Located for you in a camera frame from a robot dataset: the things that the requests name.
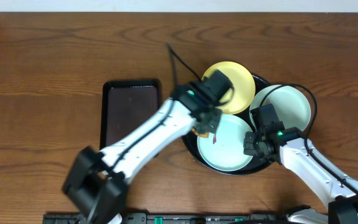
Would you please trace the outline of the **yellow green scrub sponge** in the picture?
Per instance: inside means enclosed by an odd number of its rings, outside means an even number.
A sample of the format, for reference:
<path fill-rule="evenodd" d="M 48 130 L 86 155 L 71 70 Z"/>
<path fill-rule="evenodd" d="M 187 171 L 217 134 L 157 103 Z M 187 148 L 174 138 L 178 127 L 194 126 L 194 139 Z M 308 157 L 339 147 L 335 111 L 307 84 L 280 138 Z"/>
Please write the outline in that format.
<path fill-rule="evenodd" d="M 199 133 L 195 128 L 191 129 L 192 133 L 201 138 L 209 138 L 209 132 Z"/>

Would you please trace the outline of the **yellow plate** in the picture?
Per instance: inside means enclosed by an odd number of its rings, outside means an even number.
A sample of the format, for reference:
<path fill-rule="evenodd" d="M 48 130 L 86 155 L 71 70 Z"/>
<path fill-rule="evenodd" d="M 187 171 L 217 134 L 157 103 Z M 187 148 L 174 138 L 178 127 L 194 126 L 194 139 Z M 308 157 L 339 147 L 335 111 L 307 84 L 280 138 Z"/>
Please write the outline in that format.
<path fill-rule="evenodd" d="M 221 102 L 228 101 L 225 105 L 219 106 L 224 114 L 238 114 L 247 109 L 255 96 L 255 81 L 248 69 L 236 62 L 218 62 L 210 66 L 203 74 L 202 79 L 209 78 L 215 70 L 219 70 L 230 79 L 234 91 L 226 92 Z"/>

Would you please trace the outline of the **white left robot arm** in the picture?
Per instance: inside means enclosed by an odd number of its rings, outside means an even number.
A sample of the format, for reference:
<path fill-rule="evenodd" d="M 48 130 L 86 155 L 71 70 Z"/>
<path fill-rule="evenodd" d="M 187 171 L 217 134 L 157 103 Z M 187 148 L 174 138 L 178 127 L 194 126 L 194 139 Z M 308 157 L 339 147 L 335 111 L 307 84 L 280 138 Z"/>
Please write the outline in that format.
<path fill-rule="evenodd" d="M 81 150 L 63 193 L 88 223 L 115 220 L 126 206 L 134 177 L 162 149 L 190 131 L 216 132 L 222 114 L 218 107 L 231 87 L 211 80 L 176 86 L 160 109 L 128 136 L 99 152 Z"/>

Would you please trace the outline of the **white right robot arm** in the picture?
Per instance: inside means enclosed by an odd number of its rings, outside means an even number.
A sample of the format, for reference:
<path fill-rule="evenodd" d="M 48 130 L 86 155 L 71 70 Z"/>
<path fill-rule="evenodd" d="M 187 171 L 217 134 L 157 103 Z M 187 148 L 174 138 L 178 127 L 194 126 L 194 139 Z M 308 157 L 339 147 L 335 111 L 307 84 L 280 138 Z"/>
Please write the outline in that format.
<path fill-rule="evenodd" d="M 358 181 L 325 158 L 298 128 L 247 132 L 244 154 L 275 161 L 295 173 L 328 209 L 289 213 L 288 223 L 358 223 Z"/>

